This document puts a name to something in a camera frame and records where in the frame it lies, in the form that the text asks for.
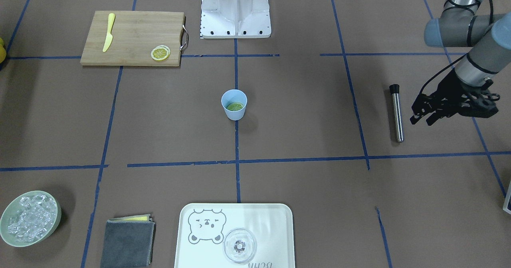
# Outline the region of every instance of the folded cloth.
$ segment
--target folded cloth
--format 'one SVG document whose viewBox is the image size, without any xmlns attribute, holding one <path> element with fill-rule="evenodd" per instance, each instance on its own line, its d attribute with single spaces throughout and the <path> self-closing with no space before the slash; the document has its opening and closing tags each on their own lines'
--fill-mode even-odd
<svg viewBox="0 0 511 268">
<path fill-rule="evenodd" d="M 101 268 L 151 264 L 154 225 L 150 214 L 108 219 Z"/>
</svg>

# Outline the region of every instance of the green bowl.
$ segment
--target green bowl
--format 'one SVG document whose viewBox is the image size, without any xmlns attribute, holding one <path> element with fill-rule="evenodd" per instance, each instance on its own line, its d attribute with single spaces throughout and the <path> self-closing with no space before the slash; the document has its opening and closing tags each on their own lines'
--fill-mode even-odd
<svg viewBox="0 0 511 268">
<path fill-rule="evenodd" d="M 9 219 L 11 219 L 11 217 L 18 210 L 22 210 L 23 209 L 22 205 L 20 204 L 20 199 L 22 197 L 31 197 L 31 196 L 37 195 L 37 194 L 46 195 L 47 197 L 51 197 L 51 198 L 53 198 L 55 200 L 55 203 L 57 204 L 57 216 L 55 217 L 55 219 L 53 219 L 53 224 L 51 225 L 51 228 L 48 230 L 48 232 L 46 232 L 46 234 L 42 238 L 40 238 L 39 240 L 33 241 L 33 242 L 21 242 L 18 239 L 16 239 L 16 237 L 14 235 L 9 234 L 9 232 L 7 232 L 7 226 L 9 226 Z M 53 233 L 53 231 L 55 231 L 57 226 L 59 226 L 59 222 L 60 222 L 60 217 L 61 216 L 62 216 L 62 212 L 60 210 L 60 205 L 57 202 L 57 199 L 55 199 L 49 193 L 44 192 L 44 191 L 40 191 L 40 190 L 35 190 L 35 191 L 30 191 L 30 192 L 27 192 L 27 193 L 23 193 L 22 195 L 18 196 L 16 199 L 14 199 L 11 202 L 11 204 L 9 204 L 7 206 L 7 208 L 5 208 L 4 213 L 2 213 L 2 217 L 0 218 L 0 236 L 5 241 L 5 243 L 7 243 L 7 244 L 9 244 L 11 246 L 14 246 L 14 247 L 26 247 L 26 246 L 30 246 L 30 245 L 33 245 L 33 244 L 36 244 L 36 243 L 39 243 L 39 242 L 43 241 L 49 235 L 51 235 Z"/>
</svg>

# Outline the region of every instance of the cup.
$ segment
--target cup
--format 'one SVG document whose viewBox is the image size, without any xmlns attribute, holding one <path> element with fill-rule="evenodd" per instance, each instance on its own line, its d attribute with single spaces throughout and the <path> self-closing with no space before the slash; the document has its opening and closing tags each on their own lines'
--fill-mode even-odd
<svg viewBox="0 0 511 268">
<path fill-rule="evenodd" d="M 245 93 L 243 93 L 243 91 L 237 89 L 228 90 L 222 95 L 221 102 L 225 114 L 227 114 L 227 117 L 229 119 L 239 120 L 245 114 L 245 108 L 247 107 L 247 96 L 245 95 Z M 243 108 L 237 111 L 228 110 L 227 107 L 229 106 L 229 104 L 235 102 L 240 103 L 243 106 Z"/>
</svg>

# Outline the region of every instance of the white tray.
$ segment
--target white tray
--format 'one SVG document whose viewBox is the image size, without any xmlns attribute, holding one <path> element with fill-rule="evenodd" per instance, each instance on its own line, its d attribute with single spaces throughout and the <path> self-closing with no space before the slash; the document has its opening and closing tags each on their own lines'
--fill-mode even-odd
<svg viewBox="0 0 511 268">
<path fill-rule="evenodd" d="M 253 259 L 234 263 L 224 239 L 235 228 L 254 235 Z M 294 268 L 293 214 L 284 204 L 186 205 L 179 215 L 174 268 Z"/>
</svg>

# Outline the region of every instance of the wooden cutting board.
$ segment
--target wooden cutting board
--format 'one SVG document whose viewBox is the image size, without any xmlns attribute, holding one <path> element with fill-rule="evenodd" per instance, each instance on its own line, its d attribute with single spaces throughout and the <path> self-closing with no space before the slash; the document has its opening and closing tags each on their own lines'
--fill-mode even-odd
<svg viewBox="0 0 511 268">
<path fill-rule="evenodd" d="M 115 13 L 113 41 L 103 52 L 108 14 Z M 80 63 L 83 66 L 179 66 L 183 12 L 96 11 Z M 153 48 L 165 45 L 170 56 L 151 58 Z"/>
</svg>

